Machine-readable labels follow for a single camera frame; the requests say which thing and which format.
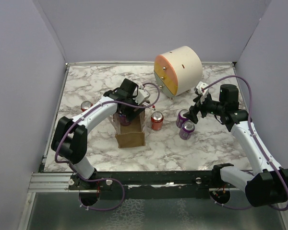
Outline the canvas bag with cat print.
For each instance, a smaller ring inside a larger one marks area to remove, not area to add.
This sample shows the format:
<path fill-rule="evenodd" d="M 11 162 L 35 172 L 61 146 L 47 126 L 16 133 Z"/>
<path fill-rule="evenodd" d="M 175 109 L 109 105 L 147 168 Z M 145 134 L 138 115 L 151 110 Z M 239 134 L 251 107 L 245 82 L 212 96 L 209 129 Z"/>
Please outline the canvas bag with cat print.
<path fill-rule="evenodd" d="M 124 118 L 117 113 L 110 119 L 116 131 L 115 139 L 118 143 L 118 148 L 125 149 L 145 146 L 145 111 L 137 115 L 127 126 L 121 123 L 123 120 Z"/>

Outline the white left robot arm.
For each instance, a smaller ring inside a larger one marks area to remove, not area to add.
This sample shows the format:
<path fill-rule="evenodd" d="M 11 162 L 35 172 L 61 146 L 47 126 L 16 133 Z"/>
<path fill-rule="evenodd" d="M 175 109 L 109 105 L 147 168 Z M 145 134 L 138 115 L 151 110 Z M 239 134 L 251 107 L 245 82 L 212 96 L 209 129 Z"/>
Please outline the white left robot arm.
<path fill-rule="evenodd" d="M 73 118 L 59 119 L 51 149 L 80 174 L 80 184 L 84 188 L 96 185 L 96 169 L 85 156 L 88 134 L 111 115 L 118 115 L 120 122 L 130 123 L 144 110 L 143 103 L 149 96 L 144 84 L 140 86 L 124 79 L 119 87 L 105 92 L 91 108 Z"/>

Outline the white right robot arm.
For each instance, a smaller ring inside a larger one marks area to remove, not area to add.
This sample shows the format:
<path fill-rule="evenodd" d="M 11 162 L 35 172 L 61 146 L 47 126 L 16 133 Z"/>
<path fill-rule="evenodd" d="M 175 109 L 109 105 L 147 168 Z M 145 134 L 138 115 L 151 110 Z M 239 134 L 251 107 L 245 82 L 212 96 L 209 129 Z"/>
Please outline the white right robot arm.
<path fill-rule="evenodd" d="M 284 169 L 270 154 L 259 135 L 249 113 L 239 108 L 239 90 L 235 85 L 222 84 L 219 100 L 212 100 L 207 84 L 199 82 L 195 87 L 197 97 L 194 105 L 185 114 L 193 123 L 198 123 L 197 114 L 202 117 L 212 114 L 236 138 L 245 152 L 253 174 L 234 167 L 231 163 L 214 165 L 211 182 L 215 187 L 229 183 L 242 190 L 253 207 L 272 206 L 287 203 L 288 169 Z"/>

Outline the red soda can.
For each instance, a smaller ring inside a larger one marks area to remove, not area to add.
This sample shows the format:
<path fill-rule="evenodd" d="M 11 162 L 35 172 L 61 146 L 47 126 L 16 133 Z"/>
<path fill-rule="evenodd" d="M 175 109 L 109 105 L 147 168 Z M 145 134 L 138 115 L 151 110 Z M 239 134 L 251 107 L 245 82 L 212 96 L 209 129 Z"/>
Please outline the red soda can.
<path fill-rule="evenodd" d="M 83 101 L 81 103 L 81 111 L 84 112 L 86 110 L 88 110 L 89 108 L 91 108 L 93 106 L 93 104 L 90 101 Z"/>
<path fill-rule="evenodd" d="M 159 131 L 163 125 L 164 116 L 160 111 L 155 111 L 151 114 L 151 128 Z"/>

